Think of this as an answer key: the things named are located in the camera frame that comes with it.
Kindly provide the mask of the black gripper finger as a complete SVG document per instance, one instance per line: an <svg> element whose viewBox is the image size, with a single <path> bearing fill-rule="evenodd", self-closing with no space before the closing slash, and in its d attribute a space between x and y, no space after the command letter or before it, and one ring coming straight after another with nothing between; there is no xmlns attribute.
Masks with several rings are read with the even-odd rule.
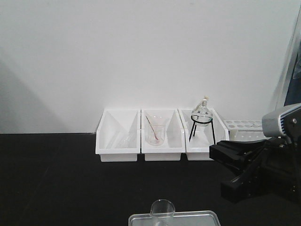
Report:
<svg viewBox="0 0 301 226"><path fill-rule="evenodd" d="M238 175L255 161L268 140L227 141L222 140L209 147L209 157Z"/></svg>

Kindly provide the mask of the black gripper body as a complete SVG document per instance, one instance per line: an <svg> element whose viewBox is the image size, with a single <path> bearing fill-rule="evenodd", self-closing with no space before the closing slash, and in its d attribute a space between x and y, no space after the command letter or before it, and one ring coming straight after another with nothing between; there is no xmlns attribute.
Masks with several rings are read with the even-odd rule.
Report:
<svg viewBox="0 0 301 226"><path fill-rule="evenodd" d="M295 143L281 138L267 139L253 163L231 180L221 182L221 196L239 202L275 193L293 202L301 201L301 166Z"/></svg>

